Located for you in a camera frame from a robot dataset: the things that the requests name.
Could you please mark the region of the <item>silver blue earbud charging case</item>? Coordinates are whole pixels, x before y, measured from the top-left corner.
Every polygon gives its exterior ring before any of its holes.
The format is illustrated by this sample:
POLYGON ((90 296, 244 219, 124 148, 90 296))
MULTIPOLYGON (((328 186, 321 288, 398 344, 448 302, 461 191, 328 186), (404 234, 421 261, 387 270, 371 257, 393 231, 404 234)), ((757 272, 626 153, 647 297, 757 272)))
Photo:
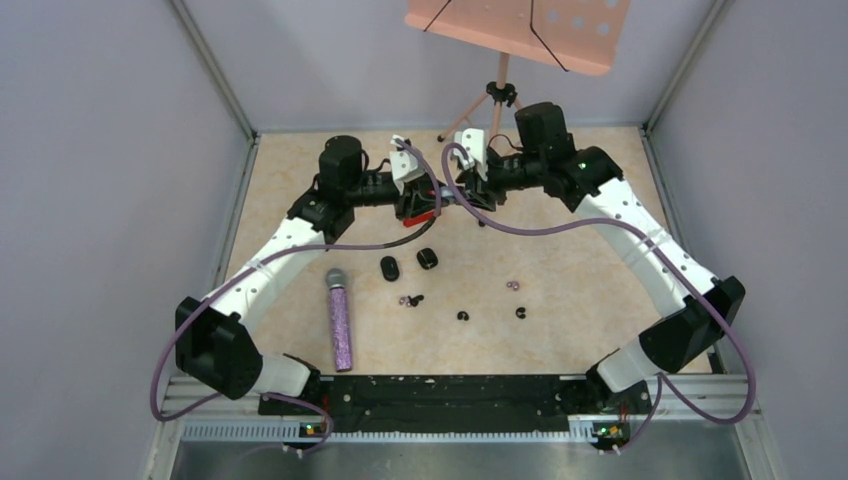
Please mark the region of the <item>silver blue earbud charging case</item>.
POLYGON ((440 198, 442 199, 442 202, 446 204, 455 204, 457 202, 456 195, 447 187, 440 189, 440 198))

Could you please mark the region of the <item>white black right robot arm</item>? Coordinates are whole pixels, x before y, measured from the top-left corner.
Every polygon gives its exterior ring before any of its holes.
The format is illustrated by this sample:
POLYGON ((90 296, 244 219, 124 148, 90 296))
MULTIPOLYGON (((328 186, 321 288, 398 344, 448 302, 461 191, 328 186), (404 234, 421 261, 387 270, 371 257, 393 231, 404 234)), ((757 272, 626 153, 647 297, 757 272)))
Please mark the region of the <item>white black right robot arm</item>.
POLYGON ((650 214, 603 149, 578 148, 563 110, 541 102, 515 114, 520 144, 500 155, 481 129, 453 136, 451 157, 467 201, 493 211, 509 192, 540 188, 590 223, 642 284, 659 320, 587 372, 586 397, 612 412, 627 389, 658 373, 677 373, 725 335, 745 296, 733 277, 701 266, 650 214))

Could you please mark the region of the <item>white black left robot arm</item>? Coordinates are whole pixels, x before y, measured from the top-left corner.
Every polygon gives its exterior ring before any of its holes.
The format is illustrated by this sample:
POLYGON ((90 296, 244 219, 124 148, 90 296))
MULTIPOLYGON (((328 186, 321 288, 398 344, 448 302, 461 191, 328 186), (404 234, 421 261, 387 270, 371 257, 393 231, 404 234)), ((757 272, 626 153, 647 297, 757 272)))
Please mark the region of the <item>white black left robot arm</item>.
POLYGON ((279 295, 319 255, 342 249, 339 240, 360 207, 391 205, 399 219, 437 216, 442 185, 420 151, 391 140, 390 168, 370 168, 362 143, 338 135, 324 144, 312 185, 294 202, 261 249, 202 299, 185 298, 175 312, 179 370, 230 400, 251 392, 282 394, 297 413, 319 404, 316 369, 294 356, 266 354, 254 333, 279 295))

